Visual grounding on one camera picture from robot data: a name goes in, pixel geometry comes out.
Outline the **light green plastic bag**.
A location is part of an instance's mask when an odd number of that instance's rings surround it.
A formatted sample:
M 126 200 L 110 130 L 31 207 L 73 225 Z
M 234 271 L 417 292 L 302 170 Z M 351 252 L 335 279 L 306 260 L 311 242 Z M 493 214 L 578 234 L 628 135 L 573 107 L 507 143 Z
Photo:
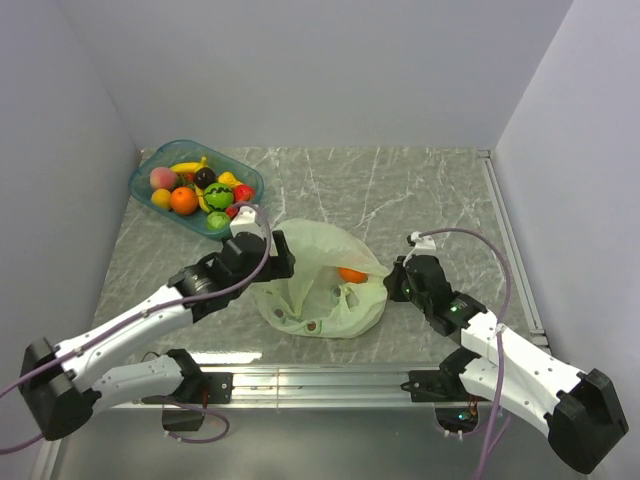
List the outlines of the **light green plastic bag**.
M 290 219 L 277 228 L 296 259 L 294 275 L 255 282 L 248 289 L 271 327 L 289 335 L 350 339 L 378 323 L 387 301 L 383 280 L 390 270 L 361 240 L 311 220 Z M 368 280 L 344 282 L 339 267 L 366 273 Z

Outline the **green apple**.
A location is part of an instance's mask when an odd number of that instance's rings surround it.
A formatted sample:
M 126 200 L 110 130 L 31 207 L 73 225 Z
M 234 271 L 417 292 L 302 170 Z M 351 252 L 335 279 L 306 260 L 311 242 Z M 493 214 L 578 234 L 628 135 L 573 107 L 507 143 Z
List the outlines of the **green apple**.
M 224 211 L 234 203 L 235 196 L 230 186 L 212 183 L 203 190 L 203 200 L 210 211 Z

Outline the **dark purple plum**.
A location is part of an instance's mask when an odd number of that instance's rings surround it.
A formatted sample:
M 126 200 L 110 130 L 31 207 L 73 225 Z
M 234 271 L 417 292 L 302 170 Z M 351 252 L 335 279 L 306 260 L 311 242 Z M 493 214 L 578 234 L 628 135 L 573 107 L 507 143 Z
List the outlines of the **dark purple plum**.
M 201 190 L 217 181 L 216 173 L 210 167 L 202 167 L 194 173 L 194 184 Z

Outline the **yellow fruit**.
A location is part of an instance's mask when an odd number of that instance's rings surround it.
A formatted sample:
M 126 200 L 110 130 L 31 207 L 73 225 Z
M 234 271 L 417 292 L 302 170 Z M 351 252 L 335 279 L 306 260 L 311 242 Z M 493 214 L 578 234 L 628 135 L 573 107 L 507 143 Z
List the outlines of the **yellow fruit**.
M 200 162 L 198 163 L 198 166 L 194 172 L 194 174 L 197 174 L 200 170 L 202 170 L 203 168 L 207 168 L 207 157 L 206 156 L 202 156 Z M 205 213 L 209 214 L 211 212 L 210 208 L 208 207 L 208 205 L 206 204 L 205 200 L 204 200 L 204 196 L 203 196 L 203 190 L 198 186 L 197 183 L 194 183 L 194 191 L 198 197 L 198 201 L 199 201 L 199 206 L 200 209 L 202 211 L 204 211 Z

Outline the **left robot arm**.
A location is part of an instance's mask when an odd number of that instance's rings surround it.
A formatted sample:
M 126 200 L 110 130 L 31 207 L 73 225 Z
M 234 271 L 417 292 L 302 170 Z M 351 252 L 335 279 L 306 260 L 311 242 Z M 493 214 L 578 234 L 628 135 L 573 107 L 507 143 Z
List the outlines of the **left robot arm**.
M 292 277 L 294 265 L 283 231 L 241 232 L 100 327 L 56 345 L 45 338 L 32 342 L 18 389 L 42 437 L 62 439 L 93 415 L 137 398 L 196 398 L 204 375 L 183 349 L 147 363 L 119 363 L 150 341 L 225 309 L 253 282 Z

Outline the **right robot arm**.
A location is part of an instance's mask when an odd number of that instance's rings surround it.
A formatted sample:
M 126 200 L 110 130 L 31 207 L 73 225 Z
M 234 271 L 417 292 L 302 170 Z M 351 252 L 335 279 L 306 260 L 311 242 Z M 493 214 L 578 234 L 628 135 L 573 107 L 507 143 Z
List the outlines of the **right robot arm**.
M 389 298 L 410 302 L 458 348 L 435 371 L 412 370 L 402 386 L 414 402 L 497 399 L 541 432 L 556 455 L 590 474 L 628 433 L 612 380 L 584 372 L 507 327 L 469 295 L 455 291 L 439 260 L 400 256 L 384 280 Z

